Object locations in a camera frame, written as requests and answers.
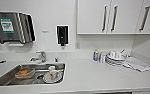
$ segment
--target food on plate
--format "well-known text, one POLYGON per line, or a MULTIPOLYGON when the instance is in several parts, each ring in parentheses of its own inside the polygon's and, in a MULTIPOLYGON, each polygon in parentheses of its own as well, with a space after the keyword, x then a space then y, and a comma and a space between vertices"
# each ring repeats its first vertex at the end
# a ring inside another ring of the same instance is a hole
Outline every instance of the food on plate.
POLYGON ((27 73, 29 73, 28 68, 23 68, 19 72, 17 72, 17 74, 27 74, 27 73))

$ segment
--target cabinet door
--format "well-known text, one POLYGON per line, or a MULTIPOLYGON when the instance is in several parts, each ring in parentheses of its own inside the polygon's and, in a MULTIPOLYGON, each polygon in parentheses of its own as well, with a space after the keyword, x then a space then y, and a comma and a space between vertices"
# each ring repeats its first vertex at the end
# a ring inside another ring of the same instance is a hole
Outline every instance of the cabinet door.
POLYGON ((77 34, 106 34, 110 2, 78 0, 77 34))
POLYGON ((150 34, 150 0, 144 0, 139 16, 136 34, 150 34))
POLYGON ((108 34, 134 34, 143 0, 112 0, 108 34))

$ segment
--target stainless steel sink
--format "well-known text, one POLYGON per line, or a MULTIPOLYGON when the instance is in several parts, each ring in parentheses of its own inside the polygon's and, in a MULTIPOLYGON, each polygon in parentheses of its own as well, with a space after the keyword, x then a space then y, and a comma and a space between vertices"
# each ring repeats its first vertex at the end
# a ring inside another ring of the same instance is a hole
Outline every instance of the stainless steel sink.
POLYGON ((56 70, 61 70, 62 78, 55 82, 60 83, 63 80, 65 64, 64 63, 55 63, 55 64, 45 64, 45 65, 38 65, 38 64, 27 64, 27 65, 18 65, 8 73, 0 77, 0 86, 8 86, 8 85, 25 85, 25 84, 46 84, 43 79, 38 79, 38 83, 30 83, 33 80, 37 79, 39 75, 44 75, 45 73, 49 72, 48 68, 50 66, 55 66, 56 70), (30 79, 17 79, 15 74, 20 71, 22 68, 35 68, 35 75, 30 79))

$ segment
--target soap dispenser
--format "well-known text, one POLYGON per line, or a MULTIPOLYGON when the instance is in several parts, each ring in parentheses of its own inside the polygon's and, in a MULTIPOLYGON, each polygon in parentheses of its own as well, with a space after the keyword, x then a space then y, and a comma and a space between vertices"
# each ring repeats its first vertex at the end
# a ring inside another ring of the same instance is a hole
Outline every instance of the soap dispenser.
POLYGON ((68 26, 57 26, 57 36, 58 44, 61 44, 61 47, 68 44, 68 26))

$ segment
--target wall socket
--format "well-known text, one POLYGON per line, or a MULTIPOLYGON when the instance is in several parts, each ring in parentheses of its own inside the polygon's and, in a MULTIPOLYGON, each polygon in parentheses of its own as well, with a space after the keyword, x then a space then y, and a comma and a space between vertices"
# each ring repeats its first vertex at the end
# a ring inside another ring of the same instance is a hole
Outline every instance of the wall socket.
POLYGON ((80 49, 80 42, 75 43, 75 49, 80 49))

